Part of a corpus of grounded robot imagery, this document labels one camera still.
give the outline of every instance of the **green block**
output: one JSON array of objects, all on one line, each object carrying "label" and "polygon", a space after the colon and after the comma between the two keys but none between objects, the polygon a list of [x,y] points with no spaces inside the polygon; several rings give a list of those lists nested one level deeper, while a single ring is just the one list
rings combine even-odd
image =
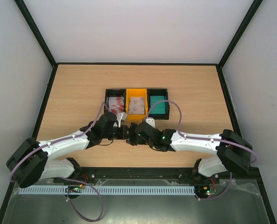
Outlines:
[{"label": "green block", "polygon": [[[150,105],[153,106],[156,102],[165,99],[164,96],[150,96]],[[157,104],[150,112],[150,114],[165,114],[166,113],[166,104],[161,102]]]}]

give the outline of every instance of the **cable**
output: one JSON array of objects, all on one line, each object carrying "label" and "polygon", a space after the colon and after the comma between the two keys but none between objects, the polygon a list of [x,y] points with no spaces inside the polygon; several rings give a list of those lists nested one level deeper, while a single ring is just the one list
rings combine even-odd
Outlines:
[{"label": "cable", "polygon": [[90,223],[93,223],[93,222],[97,222],[101,219],[101,216],[103,215],[103,210],[104,210],[104,201],[100,195],[100,193],[98,192],[98,190],[96,188],[94,188],[91,184],[89,183],[85,183],[83,181],[78,181],[78,180],[72,180],[72,179],[68,179],[68,178],[64,178],[64,177],[61,177],[63,180],[66,180],[66,181],[71,181],[71,182],[76,182],[76,183],[81,183],[81,184],[84,184],[86,186],[89,186],[90,188],[92,188],[98,195],[99,199],[100,199],[100,203],[101,203],[101,211],[100,211],[100,215],[98,216],[97,219],[89,219],[89,218],[86,218],[85,216],[83,216],[81,213],[79,213],[79,211],[75,208],[74,204],[72,203],[71,199],[69,198],[69,194],[72,192],[72,190],[69,190],[68,193],[67,193],[67,202],[69,202],[73,208],[73,210],[76,212],[76,214],[81,218],[83,219],[84,221],[86,222],[90,222]]},{"label": "cable", "polygon": [[235,143],[235,142],[231,142],[231,141],[227,141],[227,140],[223,140],[223,139],[215,139],[215,138],[194,137],[194,136],[189,136],[189,135],[185,135],[185,134],[181,133],[181,132],[180,132],[180,125],[181,125],[181,121],[182,121],[182,112],[181,112],[180,107],[179,107],[175,102],[173,102],[173,101],[171,101],[171,100],[163,99],[163,100],[157,101],[155,104],[153,104],[153,106],[151,106],[149,112],[147,113],[147,115],[145,116],[145,118],[143,119],[143,121],[146,121],[146,119],[148,118],[148,116],[149,116],[151,110],[154,108],[154,106],[157,105],[157,104],[159,104],[159,103],[162,103],[162,102],[169,102],[169,103],[171,103],[171,104],[174,104],[174,105],[177,107],[177,109],[178,109],[178,111],[179,111],[179,114],[180,114],[179,122],[178,122],[178,127],[177,127],[177,132],[178,132],[178,134],[179,134],[181,137],[183,137],[183,138],[185,138],[185,139],[193,139],[193,140],[207,140],[207,141],[213,140],[213,141],[219,141],[219,142],[223,142],[223,143],[226,143],[226,144],[229,144],[229,145],[233,145],[233,146],[242,148],[242,149],[248,151],[249,153],[253,154],[254,157],[255,157],[255,159],[254,159],[253,161],[251,161],[251,163],[253,163],[253,162],[255,162],[255,161],[257,160],[257,157],[258,157],[258,156],[257,156],[257,154],[256,154],[254,151],[252,151],[251,149],[249,149],[249,148],[247,148],[247,147],[245,147],[245,146],[239,145],[239,144],[237,144],[237,143]]},{"label": "cable", "polygon": [[209,180],[211,180],[211,182],[212,182],[211,186],[214,186],[215,190],[217,190],[216,184],[215,184],[214,180],[212,179],[212,177],[210,177]]},{"label": "cable", "polygon": [[105,144],[105,145],[101,145],[101,144],[98,144],[99,146],[109,146],[111,143],[114,142],[114,139],[111,140],[111,142],[109,144]]},{"label": "cable", "polygon": [[150,146],[150,145],[148,145],[151,149],[153,149],[154,151],[161,151],[161,150],[159,150],[159,149],[155,149],[155,148],[153,148],[153,146]]},{"label": "cable", "polygon": [[89,178],[86,174],[82,174],[82,175],[80,175],[80,177],[83,177],[84,180],[86,181],[86,183],[89,181]]},{"label": "cable", "polygon": [[226,189],[221,193],[219,194],[218,196],[215,196],[215,197],[211,197],[211,198],[199,198],[197,195],[195,195],[195,197],[199,200],[199,201],[209,201],[209,200],[213,200],[213,199],[217,199],[221,196],[223,196],[230,188],[230,186],[232,185],[232,173],[230,173],[230,179],[229,179],[229,184],[228,186],[226,187]]},{"label": "cable", "polygon": [[[53,144],[55,144],[55,143],[58,143],[58,142],[61,142],[61,141],[69,140],[69,139],[72,139],[72,138],[79,138],[79,137],[84,136],[89,130],[91,130],[91,128],[92,128],[92,127],[95,125],[95,123],[97,122],[97,120],[98,120],[98,118],[99,118],[99,116],[100,116],[100,113],[101,113],[101,111],[102,111],[103,106],[105,106],[105,108],[106,108],[107,110],[109,109],[108,106],[107,106],[104,102],[102,102],[102,104],[101,104],[101,106],[100,106],[100,108],[99,108],[98,114],[97,114],[97,116],[95,117],[93,123],[90,125],[90,127],[89,127],[84,133],[78,134],[78,135],[76,135],[76,136],[74,136],[74,137],[71,135],[71,136],[68,136],[68,137],[65,137],[65,138],[57,139],[57,140],[55,140],[55,141],[52,141],[52,142],[51,142],[51,145],[53,145]],[[38,152],[40,149],[43,149],[43,148],[45,148],[45,147],[48,147],[48,144],[42,145],[42,146],[40,146],[40,147],[34,149],[32,152],[28,153],[25,157],[23,157],[22,160],[20,160],[20,161],[17,163],[17,165],[12,169],[11,175],[10,175],[10,177],[9,177],[9,181],[10,181],[10,182],[15,182],[15,180],[13,180],[12,177],[13,177],[13,174],[16,172],[17,168],[18,168],[25,160],[27,160],[31,155],[35,154],[35,153]]]}]

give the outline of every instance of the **wooden table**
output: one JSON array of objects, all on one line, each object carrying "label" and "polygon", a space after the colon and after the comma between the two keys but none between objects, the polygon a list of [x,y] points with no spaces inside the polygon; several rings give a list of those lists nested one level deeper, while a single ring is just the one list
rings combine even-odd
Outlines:
[{"label": "wooden table", "polygon": [[[38,140],[71,134],[92,121],[108,88],[167,88],[183,114],[181,131],[213,134],[232,129],[215,66],[184,65],[59,65]],[[179,112],[171,105],[169,120],[158,129],[177,129]],[[125,140],[67,154],[82,167],[193,167],[198,152],[156,152]]]}]

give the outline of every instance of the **black frame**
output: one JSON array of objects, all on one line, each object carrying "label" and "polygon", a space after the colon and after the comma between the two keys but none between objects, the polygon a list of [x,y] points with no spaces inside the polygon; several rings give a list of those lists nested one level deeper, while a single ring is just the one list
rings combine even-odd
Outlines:
[{"label": "black frame", "polygon": [[[251,19],[255,15],[256,11],[260,7],[263,0],[254,0],[253,1],[253,3],[251,4],[248,12],[246,13],[246,15],[243,19],[243,21],[241,22],[238,30],[236,31],[233,39],[231,40],[229,46],[227,47],[222,59],[220,60],[220,62],[218,64],[216,64],[216,63],[57,63],[55,61],[55,59],[53,58],[46,42],[44,41],[38,27],[36,26],[35,21],[32,18],[32,15],[29,12],[29,10],[28,10],[26,4],[24,3],[24,1],[23,0],[14,0],[14,1],[16,3],[17,7],[19,8],[21,14],[25,18],[25,20],[26,20],[27,24],[29,25],[30,29],[32,30],[35,38],[37,39],[39,45],[41,46],[44,54],[46,55],[47,59],[49,60],[51,66],[53,68],[52,72],[51,72],[51,75],[50,75],[49,82],[48,82],[48,86],[46,88],[46,92],[45,92],[45,95],[44,95],[44,98],[43,98],[43,102],[42,102],[42,105],[40,107],[40,111],[39,111],[39,114],[38,114],[38,118],[37,118],[37,121],[36,121],[36,124],[35,124],[35,127],[34,127],[32,137],[37,138],[37,136],[38,136],[38,132],[39,132],[39,129],[40,129],[40,126],[41,126],[41,122],[42,122],[42,119],[43,119],[45,108],[46,108],[46,105],[47,105],[47,102],[48,102],[50,91],[51,91],[53,81],[54,81],[54,78],[55,78],[55,74],[56,74],[56,71],[57,71],[57,68],[58,68],[59,64],[207,65],[207,66],[215,66],[216,70],[217,70],[217,73],[218,73],[220,83],[221,83],[222,92],[223,92],[225,102],[226,102],[226,105],[227,105],[227,108],[228,108],[228,112],[229,112],[230,120],[231,120],[231,123],[232,123],[232,126],[233,126],[233,130],[241,136],[241,131],[240,131],[240,128],[239,128],[239,124],[237,122],[237,117],[236,117],[235,110],[233,108],[233,104],[232,104],[232,101],[231,101],[231,98],[230,98],[230,95],[229,95],[229,90],[228,90],[227,84],[225,82],[225,78],[224,78],[224,75],[223,75],[223,72],[222,72],[222,68],[225,65],[228,58],[230,57],[232,51],[234,50],[235,46],[239,42],[241,36],[243,35],[244,31],[246,30],[248,24],[250,23]],[[131,175],[132,176],[133,175],[139,175],[143,171],[147,170],[148,174],[150,176],[152,176],[152,175],[158,174],[158,172],[163,172],[163,171],[166,172],[167,170],[169,170],[172,173],[181,174],[181,172],[183,172],[183,170],[185,168],[90,168],[90,169],[93,170],[93,172],[98,172],[98,170],[102,170],[102,172],[106,172],[106,170],[108,170],[109,175],[114,174],[114,173],[118,174],[119,170],[127,169],[127,170],[129,170],[129,175],[130,176]],[[228,179],[229,178],[229,172],[224,172],[224,173],[219,174],[219,178]],[[247,176],[236,176],[235,175],[235,178],[236,179],[256,179],[257,184],[259,186],[260,193],[263,197],[263,202],[264,202],[264,205],[265,205],[265,208],[266,208],[266,211],[267,211],[269,221],[270,221],[270,223],[275,224],[276,221],[275,221],[275,218],[274,218],[274,215],[273,215],[273,212],[272,212],[272,209],[271,209],[271,205],[270,205],[268,197],[267,197],[267,193],[266,193],[266,190],[265,190],[265,187],[264,187],[259,169],[251,167],[249,169],[249,174]],[[9,186],[8,186],[3,204],[2,204],[1,209],[0,209],[0,224],[3,221],[4,215],[5,215],[5,212],[6,212],[6,209],[7,209],[7,205],[9,203],[9,200],[10,200],[10,197],[11,197],[11,194],[12,194],[12,191],[13,191],[13,188],[14,188],[14,183],[10,183]]]}]

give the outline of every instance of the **black enclosure frame edge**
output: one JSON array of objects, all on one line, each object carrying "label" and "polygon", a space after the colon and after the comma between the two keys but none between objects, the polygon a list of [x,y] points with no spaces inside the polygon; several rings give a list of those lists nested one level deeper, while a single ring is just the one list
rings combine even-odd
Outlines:
[{"label": "black enclosure frame edge", "polygon": [[[53,67],[51,75],[50,75],[50,79],[49,79],[49,82],[48,82],[48,86],[47,86],[46,92],[44,94],[42,105],[40,107],[40,111],[39,111],[39,114],[38,114],[38,117],[37,117],[37,121],[36,121],[36,124],[35,124],[35,127],[34,127],[34,131],[33,131],[33,134],[32,134],[33,137],[37,138],[37,136],[38,136],[38,132],[39,132],[39,129],[40,129],[40,126],[41,126],[41,122],[42,122],[42,119],[43,119],[45,108],[46,108],[46,105],[47,105],[47,102],[48,102],[50,91],[51,91],[53,81],[54,81],[56,71],[57,71],[57,68],[58,68],[59,64],[199,65],[199,66],[200,65],[206,65],[206,66],[215,66],[216,70],[217,70],[217,73],[218,73],[220,83],[221,83],[222,92],[223,92],[225,102],[226,102],[226,105],[227,105],[227,108],[228,108],[228,112],[229,112],[230,120],[231,120],[231,123],[232,123],[232,126],[233,126],[233,130],[241,136],[241,131],[240,131],[240,128],[239,128],[239,125],[238,125],[238,122],[237,122],[237,117],[236,117],[235,110],[234,110],[234,107],[233,107],[233,104],[232,104],[232,101],[231,101],[231,98],[230,98],[230,95],[229,95],[227,84],[225,82],[225,78],[224,78],[224,75],[223,75],[223,72],[222,72],[222,68],[223,68],[224,64],[226,63],[226,61],[228,60],[228,58],[230,57],[232,51],[234,50],[235,46],[239,42],[239,40],[240,40],[241,36],[243,35],[246,27],[250,23],[251,19],[255,15],[257,9],[259,8],[259,6],[261,5],[263,0],[254,0],[253,1],[253,3],[251,4],[251,6],[250,6],[250,8],[247,12],[247,14],[245,15],[243,21],[241,22],[238,30],[236,31],[233,39],[231,40],[231,42],[230,42],[229,46],[227,47],[224,55],[222,56],[222,59],[220,60],[220,62],[218,64],[216,64],[216,63],[86,63],[86,62],[84,62],[84,63],[56,63],[56,61],[54,60],[54,58],[53,58],[46,42],[43,39],[38,27],[36,26],[36,23],[33,20],[27,6],[25,5],[24,1],[23,0],[14,0],[14,1],[15,1],[16,5],[18,6],[21,14],[25,18],[25,20],[26,20],[27,24],[29,25],[30,29],[32,30],[35,38],[37,39],[39,45],[41,46],[44,54],[46,55],[46,57],[48,59],[48,61],[50,62],[51,66]],[[106,168],[106,169],[117,170],[118,168]],[[152,169],[152,168],[123,168],[123,169],[131,170],[133,172],[133,175],[138,170],[148,169],[148,172],[150,172],[150,175],[152,175],[153,171],[158,170],[160,168],[155,168],[155,169]],[[229,172],[224,172],[224,173],[219,174],[219,178],[220,179],[229,179]],[[272,208],[271,208],[270,202],[268,200],[268,196],[267,196],[267,193],[266,193],[266,190],[265,190],[265,187],[264,187],[259,169],[258,168],[250,168],[249,169],[249,174],[247,176],[236,176],[235,175],[235,178],[236,179],[256,179],[257,184],[259,186],[260,193],[263,197],[263,202],[264,202],[264,205],[265,205],[265,208],[266,208],[266,211],[267,211],[269,221],[270,221],[271,224],[275,224],[276,223],[275,217],[274,217],[274,214],[272,212]],[[14,183],[10,183],[9,186],[8,186],[5,198],[3,200],[1,209],[0,209],[0,224],[3,222],[4,215],[6,213],[7,206],[8,206],[13,188],[14,188]]]}]

